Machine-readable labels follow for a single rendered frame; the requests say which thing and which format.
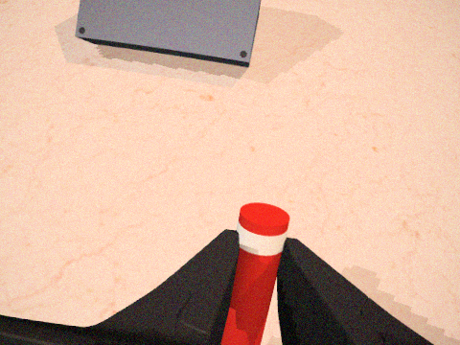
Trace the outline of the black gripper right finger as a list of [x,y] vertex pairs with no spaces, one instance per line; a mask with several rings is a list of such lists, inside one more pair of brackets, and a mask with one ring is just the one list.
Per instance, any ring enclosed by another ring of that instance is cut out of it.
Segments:
[[276,296],[283,345],[433,345],[299,239],[285,241]]

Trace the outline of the grey sloped panel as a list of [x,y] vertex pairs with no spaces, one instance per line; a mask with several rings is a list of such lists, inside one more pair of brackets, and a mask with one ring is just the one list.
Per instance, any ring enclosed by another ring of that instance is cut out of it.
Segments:
[[249,68],[261,0],[80,0],[74,37]]

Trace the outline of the red peg with white band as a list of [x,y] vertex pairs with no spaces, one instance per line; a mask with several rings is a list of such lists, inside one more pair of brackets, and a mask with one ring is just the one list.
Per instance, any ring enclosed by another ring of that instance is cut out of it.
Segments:
[[288,212],[272,204],[241,207],[237,271],[221,345],[261,345],[289,222]]

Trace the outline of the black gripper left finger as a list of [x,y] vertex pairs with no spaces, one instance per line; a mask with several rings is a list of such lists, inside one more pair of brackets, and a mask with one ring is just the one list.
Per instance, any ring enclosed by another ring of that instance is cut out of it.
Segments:
[[225,229],[160,287],[99,325],[0,315],[0,345],[221,345],[238,256],[238,231]]

